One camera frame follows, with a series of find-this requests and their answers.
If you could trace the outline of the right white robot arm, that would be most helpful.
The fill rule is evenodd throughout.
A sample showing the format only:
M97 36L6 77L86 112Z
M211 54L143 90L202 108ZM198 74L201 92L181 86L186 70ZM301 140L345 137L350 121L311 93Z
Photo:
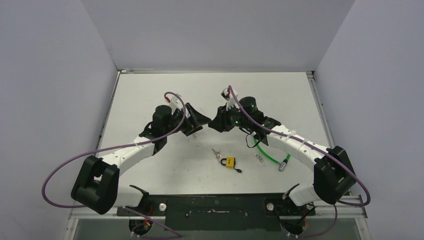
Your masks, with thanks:
M309 141L279 121L258 110L256 99L243 97L238 103L231 95L226 104L217 109L216 117L208 126L220 133L238 128L251 135L256 142L279 149L308 167L313 174L310 183L295 186L285 193L282 207L290 215L305 204L324 201L334 205L357 182L346 151L336 146L322 146Z

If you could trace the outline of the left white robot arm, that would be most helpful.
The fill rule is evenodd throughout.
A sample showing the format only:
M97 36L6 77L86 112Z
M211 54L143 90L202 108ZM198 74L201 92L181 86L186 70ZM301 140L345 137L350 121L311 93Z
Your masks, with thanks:
M135 185L119 186L119 178L141 160L157 154L167 143L166 134L182 132L190 136L211 119L190 103L182 108L175 103L155 108L152 120L128 147L101 157L87 157L71 190L71 198L98 214L113 207L129 207L136 215L149 210L148 192Z

